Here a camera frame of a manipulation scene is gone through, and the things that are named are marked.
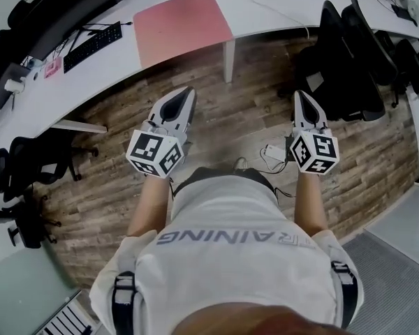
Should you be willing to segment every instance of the keyboard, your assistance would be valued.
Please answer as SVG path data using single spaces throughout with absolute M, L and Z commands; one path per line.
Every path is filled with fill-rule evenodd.
M 102 50 L 105 46 L 123 37 L 121 24 L 117 22 L 107 29 L 98 32 L 95 36 L 77 46 L 73 51 L 64 57 L 64 73 L 76 67 L 93 53 Z

